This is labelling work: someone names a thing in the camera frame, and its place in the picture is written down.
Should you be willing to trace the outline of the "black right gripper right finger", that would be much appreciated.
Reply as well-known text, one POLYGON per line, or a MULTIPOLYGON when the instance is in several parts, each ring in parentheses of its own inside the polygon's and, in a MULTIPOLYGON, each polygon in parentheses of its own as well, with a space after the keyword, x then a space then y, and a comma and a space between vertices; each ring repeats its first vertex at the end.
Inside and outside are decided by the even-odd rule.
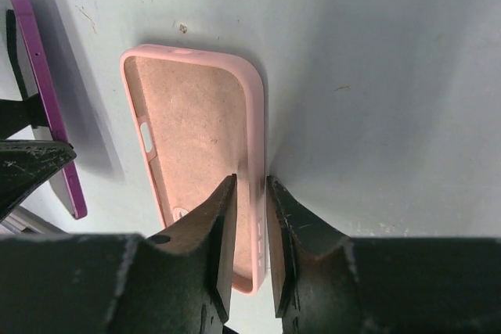
POLYGON ((497 238, 351 237, 267 179, 272 291, 285 333, 497 333, 497 238))

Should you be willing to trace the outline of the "purple smartphone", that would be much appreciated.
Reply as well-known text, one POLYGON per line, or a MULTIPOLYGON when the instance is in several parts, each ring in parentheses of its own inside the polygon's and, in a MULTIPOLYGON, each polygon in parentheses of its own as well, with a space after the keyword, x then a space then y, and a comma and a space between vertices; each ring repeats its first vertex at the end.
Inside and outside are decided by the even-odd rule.
POLYGON ((49 182, 88 213, 30 0, 1 0, 1 217, 49 182))

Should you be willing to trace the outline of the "pink silicone phone case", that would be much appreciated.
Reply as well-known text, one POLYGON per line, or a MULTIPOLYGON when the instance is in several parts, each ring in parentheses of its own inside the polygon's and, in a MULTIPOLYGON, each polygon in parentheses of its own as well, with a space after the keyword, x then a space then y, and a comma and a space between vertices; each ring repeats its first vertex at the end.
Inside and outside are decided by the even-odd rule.
POLYGON ((234 289, 265 279, 265 93, 257 70, 226 53, 162 45, 125 51, 121 77, 163 225, 237 177, 234 289))

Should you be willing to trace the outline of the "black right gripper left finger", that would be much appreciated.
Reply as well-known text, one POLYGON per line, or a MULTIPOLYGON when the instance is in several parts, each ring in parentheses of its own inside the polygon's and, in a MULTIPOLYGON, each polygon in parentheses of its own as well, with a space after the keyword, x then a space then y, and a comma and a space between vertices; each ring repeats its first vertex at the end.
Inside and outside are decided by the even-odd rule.
POLYGON ((236 176, 156 235, 1 239, 4 333, 220 333, 229 319, 236 176))

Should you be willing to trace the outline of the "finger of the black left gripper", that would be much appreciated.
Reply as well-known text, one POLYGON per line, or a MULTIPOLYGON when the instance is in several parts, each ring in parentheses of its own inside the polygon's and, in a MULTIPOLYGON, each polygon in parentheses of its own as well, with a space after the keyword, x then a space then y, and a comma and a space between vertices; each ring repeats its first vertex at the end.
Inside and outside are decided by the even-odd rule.
POLYGON ((1 219, 76 158, 60 141, 1 142, 1 219))
POLYGON ((34 18, 1 14, 1 137, 26 127, 53 137, 53 87, 34 18))

